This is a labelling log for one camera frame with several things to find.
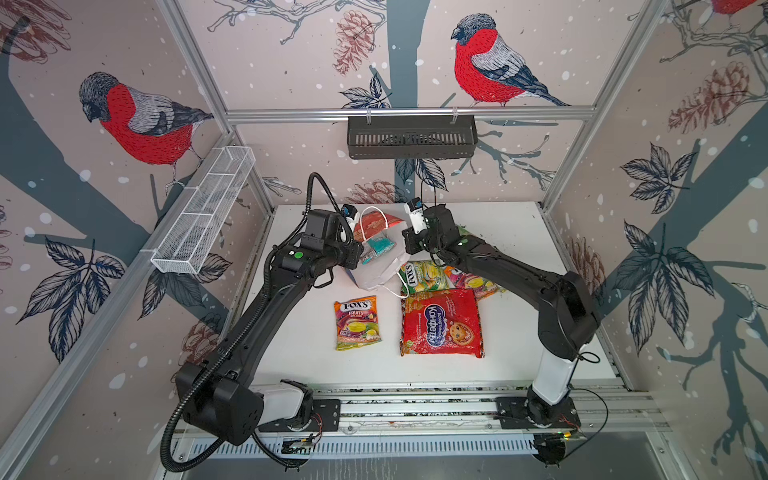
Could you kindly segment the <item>teal snack packet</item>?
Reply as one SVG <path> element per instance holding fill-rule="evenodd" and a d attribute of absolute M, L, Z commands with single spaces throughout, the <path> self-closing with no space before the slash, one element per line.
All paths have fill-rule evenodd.
<path fill-rule="evenodd" d="M 360 262 L 367 265 L 395 247 L 395 242 L 384 234 L 379 234 L 364 242 L 364 251 Z"/>

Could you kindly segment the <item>red paper gift bag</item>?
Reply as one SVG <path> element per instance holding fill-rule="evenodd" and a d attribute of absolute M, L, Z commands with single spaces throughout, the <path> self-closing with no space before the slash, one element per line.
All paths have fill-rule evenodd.
<path fill-rule="evenodd" d="M 354 221 L 354 236 L 363 246 L 363 253 L 353 270 L 346 270 L 352 282 L 360 289 L 387 290 L 397 298 L 408 296 L 401 268 L 410 260 L 405 249 L 402 232 L 408 227 L 405 220 L 369 205 Z"/>

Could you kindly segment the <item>red snack bag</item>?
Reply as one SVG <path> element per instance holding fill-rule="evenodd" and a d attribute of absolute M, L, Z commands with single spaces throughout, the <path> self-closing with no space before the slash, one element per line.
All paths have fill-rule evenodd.
<path fill-rule="evenodd" d="M 400 354 L 485 357 L 475 294 L 468 289 L 424 291 L 401 300 Z"/>

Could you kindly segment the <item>orange candy snack packet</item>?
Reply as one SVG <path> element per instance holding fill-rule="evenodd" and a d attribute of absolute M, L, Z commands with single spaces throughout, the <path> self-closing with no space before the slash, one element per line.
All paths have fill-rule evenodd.
<path fill-rule="evenodd" d="M 455 289 L 471 290 L 477 301 L 502 291 L 502 288 L 490 280 L 465 273 L 454 267 L 446 266 L 443 271 Z"/>

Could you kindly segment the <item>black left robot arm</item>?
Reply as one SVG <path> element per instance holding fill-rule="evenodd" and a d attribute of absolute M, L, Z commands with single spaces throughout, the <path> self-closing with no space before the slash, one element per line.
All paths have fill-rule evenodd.
<path fill-rule="evenodd" d="M 312 391 L 290 380 L 254 387 L 257 367 L 293 308 L 335 267 L 356 267 L 363 251 L 353 234 L 359 218 L 349 204 L 304 212 L 301 224 L 273 247 L 253 303 L 215 351 L 200 364 L 185 363 L 176 375 L 179 405 L 166 425 L 168 447 L 179 422 L 219 442 L 244 443 L 259 427 L 280 422 L 303 427 L 312 416 Z"/>

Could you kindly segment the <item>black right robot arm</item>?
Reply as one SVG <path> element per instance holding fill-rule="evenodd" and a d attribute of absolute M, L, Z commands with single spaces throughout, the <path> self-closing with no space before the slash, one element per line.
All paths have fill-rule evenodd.
<path fill-rule="evenodd" d="M 444 204 L 426 208 L 420 198 L 405 204 L 411 226 L 403 231 L 409 254 L 429 253 L 463 273 L 489 280 L 538 311 L 543 346 L 537 375 L 528 388 L 527 418 L 548 426 L 570 408 L 570 381 L 585 345 L 600 325 L 593 298 L 576 272 L 557 274 L 508 256 L 485 240 L 462 234 Z"/>

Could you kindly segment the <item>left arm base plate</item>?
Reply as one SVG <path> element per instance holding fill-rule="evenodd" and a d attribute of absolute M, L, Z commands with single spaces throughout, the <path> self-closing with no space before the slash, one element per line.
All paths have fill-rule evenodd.
<path fill-rule="evenodd" d="M 314 400 L 312 413 L 304 424 L 298 420 L 276 420 L 258 427 L 260 433 L 319 433 L 339 430 L 341 401 L 339 399 Z"/>

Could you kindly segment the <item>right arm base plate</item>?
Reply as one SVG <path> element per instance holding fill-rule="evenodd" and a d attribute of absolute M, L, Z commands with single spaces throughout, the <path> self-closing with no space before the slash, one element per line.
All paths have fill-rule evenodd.
<path fill-rule="evenodd" d="M 497 397 L 494 416 L 503 430 L 557 429 L 576 430 L 581 421 L 573 400 L 566 396 L 556 405 L 537 398 Z"/>

